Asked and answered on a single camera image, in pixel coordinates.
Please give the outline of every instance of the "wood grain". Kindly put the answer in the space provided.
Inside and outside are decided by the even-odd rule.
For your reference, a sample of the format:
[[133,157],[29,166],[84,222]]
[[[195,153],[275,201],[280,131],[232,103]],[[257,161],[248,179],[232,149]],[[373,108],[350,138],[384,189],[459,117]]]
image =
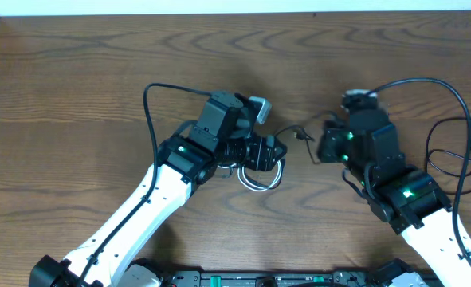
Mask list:
[[[41,256],[65,256],[134,191],[151,164],[145,84],[264,96],[273,111],[261,132],[307,122],[318,138],[321,122],[309,117],[339,112],[346,89],[416,76],[449,81],[471,109],[471,12],[2,18],[0,286],[27,285]],[[435,120],[461,115],[450,94],[428,84],[381,98],[417,165]],[[204,101],[151,91],[158,141],[197,118]],[[463,135],[463,124],[447,124],[432,144],[460,151]],[[283,141],[279,189],[212,179],[140,256],[205,270],[375,267],[394,257],[427,267],[341,181],[340,165],[313,166],[304,143]],[[461,216],[471,233],[471,195]]]

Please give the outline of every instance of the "white wall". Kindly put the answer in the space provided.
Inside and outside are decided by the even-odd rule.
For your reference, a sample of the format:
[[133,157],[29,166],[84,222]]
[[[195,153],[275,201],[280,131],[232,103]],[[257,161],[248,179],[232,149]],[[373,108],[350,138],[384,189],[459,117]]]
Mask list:
[[471,10],[471,0],[0,0],[0,16]]

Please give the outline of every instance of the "green led light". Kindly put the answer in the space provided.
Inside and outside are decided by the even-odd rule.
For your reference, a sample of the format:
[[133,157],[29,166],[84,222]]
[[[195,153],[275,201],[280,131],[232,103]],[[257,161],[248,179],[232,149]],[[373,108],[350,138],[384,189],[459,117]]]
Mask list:
[[403,195],[406,197],[406,198],[409,198],[410,196],[414,195],[410,190],[405,190],[403,192]]

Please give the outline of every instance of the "black cable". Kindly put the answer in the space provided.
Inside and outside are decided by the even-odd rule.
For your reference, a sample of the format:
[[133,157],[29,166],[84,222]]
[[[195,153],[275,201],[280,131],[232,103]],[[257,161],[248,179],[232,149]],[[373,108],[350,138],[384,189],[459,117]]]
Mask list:
[[248,182],[250,182],[251,184],[257,186],[257,187],[260,187],[260,188],[265,188],[265,189],[268,189],[268,190],[273,190],[273,189],[276,189],[277,187],[280,186],[281,184],[281,179],[283,179],[283,171],[285,170],[285,164],[286,164],[286,161],[284,159],[280,159],[280,162],[281,162],[281,176],[280,178],[278,179],[277,183],[274,184],[272,187],[269,187],[268,185],[264,185],[262,183],[259,183],[258,181],[256,181],[255,179],[251,178],[249,175],[245,174],[245,178],[247,179]]
[[455,234],[455,238],[457,239],[458,247],[460,247],[462,256],[465,258],[465,260],[467,260],[467,263],[471,267],[471,257],[468,250],[464,246],[464,242],[461,240],[460,230],[458,228],[458,210],[460,207],[461,193],[464,187],[465,174],[467,172],[467,167],[469,166],[469,157],[471,155],[471,116],[470,116],[469,108],[467,108],[467,103],[464,101],[461,95],[457,92],[457,90],[454,87],[452,87],[450,84],[446,83],[445,81],[435,79],[435,78],[429,78],[429,77],[416,77],[416,78],[393,81],[391,83],[382,85],[368,92],[367,95],[370,95],[374,92],[383,91],[386,88],[390,88],[390,87],[394,87],[394,86],[402,85],[402,84],[407,84],[407,83],[413,83],[413,82],[428,82],[428,83],[435,83],[435,84],[442,85],[443,87],[447,88],[457,98],[458,102],[460,103],[461,108],[464,110],[465,122],[467,125],[467,141],[466,141],[466,146],[465,146],[464,162],[461,167],[461,173],[458,180],[457,191],[455,193],[455,199],[453,201],[452,222],[453,222],[453,232]]
[[238,168],[237,164],[231,164],[231,165],[218,165],[219,168],[222,169],[228,169],[228,174],[227,175],[221,175],[221,178],[223,179],[229,179],[232,174],[234,173],[234,168]]
[[329,115],[329,116],[332,116],[332,118],[334,120],[339,120],[340,118],[338,117],[338,115],[336,115],[335,112],[333,111],[329,111],[329,110],[326,110],[326,111],[322,111],[322,112],[319,112],[317,113],[316,115],[312,116],[312,119],[318,119],[322,116],[325,116],[325,115]]
[[[465,117],[460,117],[460,116],[455,116],[455,117],[450,117],[450,118],[446,118],[446,119],[443,119],[443,120],[439,120],[437,121],[434,126],[430,129],[430,131],[428,132],[428,136],[426,137],[426,145],[425,145],[425,162],[424,162],[424,165],[423,165],[423,169],[425,170],[425,172],[428,172],[428,164],[431,165],[433,168],[435,168],[436,170],[440,171],[441,173],[443,173],[444,175],[449,175],[449,176],[453,176],[453,177],[460,177],[460,175],[457,175],[457,174],[454,174],[454,173],[451,173],[451,172],[448,172],[448,171],[445,171],[443,169],[441,169],[440,167],[438,167],[431,159],[430,157],[432,156],[433,153],[435,152],[441,152],[441,153],[445,153],[447,155],[451,155],[453,157],[456,157],[456,158],[459,158],[459,159],[464,159],[464,157],[462,155],[459,155],[459,154],[456,154],[454,152],[451,152],[451,151],[447,151],[447,150],[444,150],[444,149],[439,149],[439,148],[436,148],[436,149],[433,149],[433,150],[429,150],[429,145],[430,145],[430,138],[432,136],[432,134],[434,133],[434,129],[442,124],[442,123],[445,123],[445,122],[448,122],[448,121],[452,121],[452,120],[465,120]],[[465,174],[465,176],[471,176],[471,169],[469,172],[467,172]],[[463,195],[467,195],[471,193],[471,189],[467,190],[467,191],[462,191],[462,194]],[[455,193],[453,192],[446,192],[446,194],[448,195],[454,195]]]
[[363,197],[363,192],[353,183],[352,181],[347,179],[347,172],[350,171],[348,168],[344,168],[343,171],[341,171],[341,179],[348,184],[352,189],[357,193],[360,197]]
[[371,187],[371,182],[370,182],[370,169],[375,166],[374,163],[369,162],[364,166],[364,188],[366,189],[366,192],[368,195],[370,195],[371,198],[375,198],[375,195],[373,194],[373,190]]
[[143,206],[143,204],[150,198],[150,195],[152,191],[154,190],[155,187],[155,182],[157,180],[157,139],[155,138],[155,131],[154,131],[154,125],[152,124],[152,120],[150,117],[150,111],[148,109],[148,102],[147,102],[147,94],[148,90],[151,87],[164,87],[164,88],[174,88],[178,89],[181,91],[185,92],[193,92],[199,95],[204,95],[204,96],[210,96],[209,92],[203,92],[203,91],[198,91],[194,90],[192,88],[184,88],[176,85],[169,85],[169,84],[161,84],[161,83],[153,83],[147,85],[145,90],[143,91],[143,108],[145,110],[145,116],[147,118],[147,124],[148,124],[148,130],[150,132],[150,138],[152,142],[152,151],[154,153],[154,168],[152,170],[152,181],[150,184],[150,187],[148,187],[147,193],[141,198],[141,201],[125,216],[124,219],[113,229],[113,231],[102,241],[102,243],[97,247],[96,251],[90,256],[87,265],[83,269],[83,272],[81,273],[81,276],[77,280],[76,287],[81,287],[83,285],[83,281],[86,278],[86,275],[88,274],[88,271],[90,268],[92,268],[92,265],[97,261],[97,258],[99,257],[99,254],[104,251],[104,247],[109,243],[109,241],[115,237],[116,233],[122,229],[122,227],[131,219],[131,217],[140,209],[140,207]]
[[348,285],[335,283],[335,282],[309,282],[309,283],[292,285],[290,287],[348,287]]
[[278,132],[275,132],[274,133],[274,136],[275,137],[278,137],[282,132],[286,132],[288,130],[291,130],[291,129],[298,129],[300,130],[301,134],[300,133],[296,133],[296,139],[298,140],[304,140],[306,142],[306,148],[308,149],[308,155],[309,155],[309,159],[312,161],[313,164],[317,165],[317,164],[320,164],[320,162],[316,162],[315,161],[315,158],[313,157],[313,154],[312,154],[312,149],[311,147],[309,146],[309,141],[315,141],[315,139],[310,136],[307,132],[306,132],[306,129],[301,126],[300,124],[293,124],[293,125],[290,125],[286,128],[283,128],[281,129],[280,131]]

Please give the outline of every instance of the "white wire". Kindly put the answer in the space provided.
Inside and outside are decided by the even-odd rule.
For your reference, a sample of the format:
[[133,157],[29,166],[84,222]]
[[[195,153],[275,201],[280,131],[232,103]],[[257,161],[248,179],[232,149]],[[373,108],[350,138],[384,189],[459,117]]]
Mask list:
[[274,187],[280,182],[282,175],[283,175],[283,167],[281,166],[281,161],[278,161],[276,177],[274,177],[274,180],[272,181],[272,183],[269,184],[267,187],[259,187],[257,185],[252,184],[247,179],[244,166],[239,167],[237,170],[238,180],[242,183],[242,185],[249,188],[251,191],[256,191],[256,192],[268,191],[270,188]]
[[236,166],[237,166],[236,163],[232,163],[232,164],[229,165],[229,166],[220,166],[220,165],[218,165],[219,168],[224,168],[224,169],[226,169],[226,168],[231,168],[231,167],[236,167]]

